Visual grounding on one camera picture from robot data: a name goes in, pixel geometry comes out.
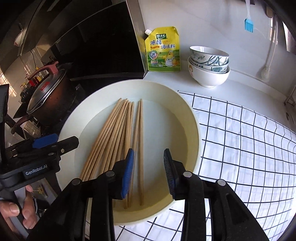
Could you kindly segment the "person's left hand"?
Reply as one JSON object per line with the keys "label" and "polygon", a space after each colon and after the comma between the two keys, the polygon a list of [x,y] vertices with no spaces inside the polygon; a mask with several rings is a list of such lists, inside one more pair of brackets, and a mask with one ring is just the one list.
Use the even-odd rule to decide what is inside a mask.
{"label": "person's left hand", "polygon": [[31,229],[38,221],[36,214],[36,203],[33,197],[31,185],[25,187],[25,194],[22,209],[19,208],[17,201],[9,192],[1,190],[1,214],[9,228],[21,239],[25,240]]}

